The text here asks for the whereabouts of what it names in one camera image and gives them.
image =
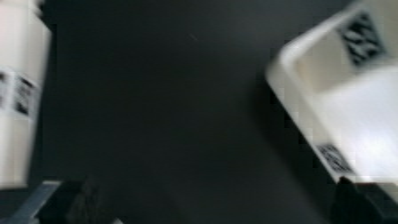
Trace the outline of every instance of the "dark surface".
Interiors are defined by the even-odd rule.
[[[264,68],[347,2],[49,1],[31,186],[90,175],[127,223],[326,223],[335,185]],[[3,192],[3,216],[29,192]]]

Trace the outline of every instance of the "barcode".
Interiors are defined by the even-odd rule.
[[[386,53],[369,14],[363,12],[340,29],[351,60],[363,66]]]
[[[333,170],[340,173],[353,173],[353,168],[349,166],[344,155],[342,155],[340,150],[335,147],[335,145],[326,144],[326,145],[319,146],[319,150],[321,150],[321,153],[324,155],[324,158],[328,160]]]
[[[34,104],[34,85],[33,83],[20,77],[19,86],[17,86],[17,100],[15,100],[15,109],[24,115],[33,114],[33,104]]]

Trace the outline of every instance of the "white object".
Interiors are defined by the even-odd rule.
[[[50,42],[38,2],[0,2],[0,189],[27,185]]]
[[[338,181],[398,183],[398,1],[365,0],[287,45],[267,81]]]

